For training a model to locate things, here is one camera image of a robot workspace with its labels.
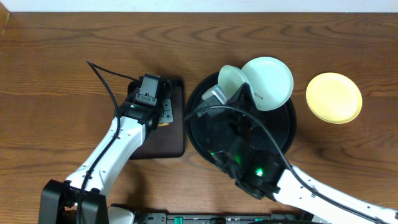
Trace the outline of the yellow plate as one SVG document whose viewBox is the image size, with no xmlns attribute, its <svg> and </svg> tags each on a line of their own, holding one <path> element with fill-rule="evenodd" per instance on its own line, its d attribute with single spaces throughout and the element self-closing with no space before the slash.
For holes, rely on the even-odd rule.
<svg viewBox="0 0 398 224">
<path fill-rule="evenodd" d="M 362 94 L 355 82 L 333 72 L 314 77 L 307 85 L 305 97 L 311 112 L 332 124 L 349 123 L 363 106 Z"/>
</svg>

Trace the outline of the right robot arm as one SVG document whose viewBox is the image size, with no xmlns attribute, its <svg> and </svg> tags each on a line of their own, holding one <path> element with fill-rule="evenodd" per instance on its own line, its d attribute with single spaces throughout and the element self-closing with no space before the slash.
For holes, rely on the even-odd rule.
<svg viewBox="0 0 398 224">
<path fill-rule="evenodd" d="M 256 198 L 269 198 L 330 223 L 397 223 L 397 211 L 358 200 L 310 177 L 285 153 L 296 132 L 290 100 L 271 111 L 254 106 L 247 84 L 231 100 L 205 96 L 215 83 L 201 83 L 187 109 L 188 137 L 197 152 Z"/>
</svg>

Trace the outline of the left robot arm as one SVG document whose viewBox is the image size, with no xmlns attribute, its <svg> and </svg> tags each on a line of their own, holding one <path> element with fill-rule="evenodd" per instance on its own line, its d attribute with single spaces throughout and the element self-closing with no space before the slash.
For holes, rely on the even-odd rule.
<svg viewBox="0 0 398 224">
<path fill-rule="evenodd" d="M 173 122 L 170 99 L 126 100 L 115 108 L 105 137 L 65 181 L 47 182 L 39 223 L 134 223 L 127 208 L 107 206 L 107 197 L 130 156 L 160 124 Z"/>
</svg>

